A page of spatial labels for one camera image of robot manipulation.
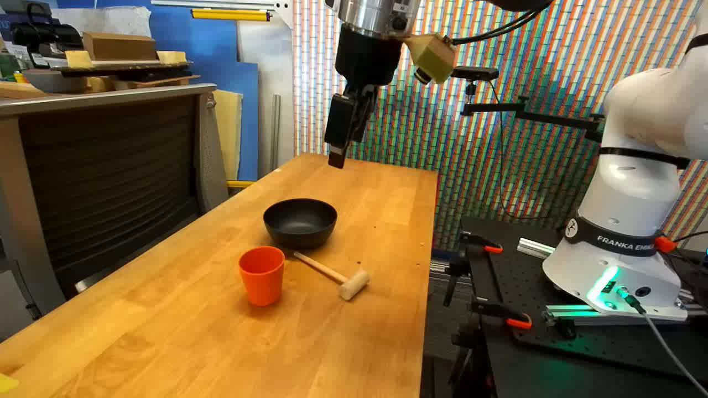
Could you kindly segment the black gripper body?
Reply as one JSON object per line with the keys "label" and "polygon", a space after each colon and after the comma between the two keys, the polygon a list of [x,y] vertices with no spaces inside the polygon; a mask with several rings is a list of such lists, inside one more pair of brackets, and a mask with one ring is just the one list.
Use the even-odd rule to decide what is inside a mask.
{"label": "black gripper body", "polygon": [[369,38],[353,27],[342,27],[336,49],[336,74],[345,77],[345,95],[358,99],[365,91],[391,82],[400,60],[400,43],[396,38]]}

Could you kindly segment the black perforated robot base table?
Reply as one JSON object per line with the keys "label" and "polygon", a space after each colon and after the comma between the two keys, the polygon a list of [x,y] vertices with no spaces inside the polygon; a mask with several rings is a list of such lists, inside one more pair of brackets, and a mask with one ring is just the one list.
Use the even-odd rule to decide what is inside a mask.
{"label": "black perforated robot base table", "polygon": [[546,304],[568,304],[542,274],[541,262],[516,251],[521,237],[556,245],[558,231],[465,218],[460,231],[505,248],[485,255],[460,244],[478,297],[527,311],[530,331],[483,316],[478,336],[496,398],[702,398],[673,364],[651,328],[548,325]]}

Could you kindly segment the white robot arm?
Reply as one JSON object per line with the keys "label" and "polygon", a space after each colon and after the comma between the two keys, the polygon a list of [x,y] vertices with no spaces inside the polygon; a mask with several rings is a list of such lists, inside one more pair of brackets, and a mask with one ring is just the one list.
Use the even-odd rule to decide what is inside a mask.
{"label": "white robot arm", "polygon": [[[326,0],[342,19],[330,101],[328,161],[343,167],[363,137],[402,52],[426,80],[453,71],[449,38],[413,36],[418,0]],[[659,231],[679,197],[679,170],[708,158],[708,0],[682,63],[619,80],[604,99],[599,159],[592,186],[542,262],[544,276],[602,316],[686,321],[679,276],[659,255]]]}

